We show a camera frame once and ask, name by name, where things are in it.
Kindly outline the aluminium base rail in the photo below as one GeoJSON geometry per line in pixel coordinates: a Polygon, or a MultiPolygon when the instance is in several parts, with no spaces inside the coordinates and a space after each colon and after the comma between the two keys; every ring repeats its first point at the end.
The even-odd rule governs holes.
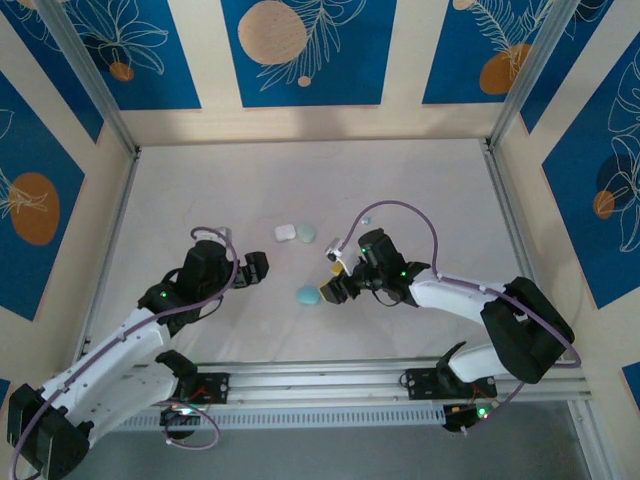
{"type": "MultiPolygon", "coordinates": [[[[406,370],[435,367],[437,357],[201,363],[199,371],[228,373],[228,404],[252,407],[353,406],[409,403],[400,377],[406,370]]],[[[580,369],[551,369],[525,385],[512,402],[586,401],[593,398],[580,369]]]]}

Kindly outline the aluminium frame rail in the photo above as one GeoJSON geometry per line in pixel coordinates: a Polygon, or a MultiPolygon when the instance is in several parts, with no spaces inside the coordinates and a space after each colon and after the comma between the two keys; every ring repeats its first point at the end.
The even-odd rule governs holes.
{"type": "MultiPolygon", "coordinates": [[[[480,148],[509,234],[518,268],[524,276],[531,280],[536,280],[536,273],[522,235],[521,223],[509,196],[499,162],[486,139],[480,140],[480,148]]],[[[591,480],[615,480],[607,460],[600,432],[597,429],[591,401],[587,398],[579,398],[577,400],[567,400],[566,403],[591,480]]]]}
{"type": "Polygon", "coordinates": [[[53,284],[45,295],[45,305],[53,308],[44,318],[52,325],[46,339],[61,354],[46,365],[37,385],[81,357],[104,291],[140,153],[136,146],[99,160],[81,189],[54,267],[53,284]]]}

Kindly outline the aluminium frame post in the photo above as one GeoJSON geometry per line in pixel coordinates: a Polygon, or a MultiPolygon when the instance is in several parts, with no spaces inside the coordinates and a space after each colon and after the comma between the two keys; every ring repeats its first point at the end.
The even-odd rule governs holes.
{"type": "Polygon", "coordinates": [[[136,161],[140,147],[126,126],[120,109],[83,41],[57,0],[33,0],[39,16],[55,40],[85,92],[124,150],[136,161]]]}
{"type": "Polygon", "coordinates": [[[521,70],[516,74],[502,111],[487,138],[495,152],[518,120],[530,134],[550,106],[570,70],[582,54],[614,0],[544,0],[527,13],[525,26],[535,35],[521,70]]]}

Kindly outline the black controller board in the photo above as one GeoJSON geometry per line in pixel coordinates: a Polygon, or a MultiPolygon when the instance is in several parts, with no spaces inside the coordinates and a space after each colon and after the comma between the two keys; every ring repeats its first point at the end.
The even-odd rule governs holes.
{"type": "Polygon", "coordinates": [[[494,410],[495,405],[492,404],[445,405],[443,428],[450,433],[467,435],[471,429],[487,420],[494,410]]]}
{"type": "Polygon", "coordinates": [[[195,433],[200,417],[193,410],[168,407],[161,411],[160,426],[171,440],[185,440],[195,433]]]}

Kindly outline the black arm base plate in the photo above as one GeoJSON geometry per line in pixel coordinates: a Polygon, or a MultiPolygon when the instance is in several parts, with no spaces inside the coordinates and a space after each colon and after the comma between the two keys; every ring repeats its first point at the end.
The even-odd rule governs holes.
{"type": "Polygon", "coordinates": [[[488,378],[464,383],[446,369],[407,369],[401,374],[399,384],[407,390],[410,400],[473,400],[497,396],[497,388],[488,378]]]}
{"type": "Polygon", "coordinates": [[[178,383],[174,397],[197,406],[225,405],[229,380],[228,373],[197,373],[178,383]]]}

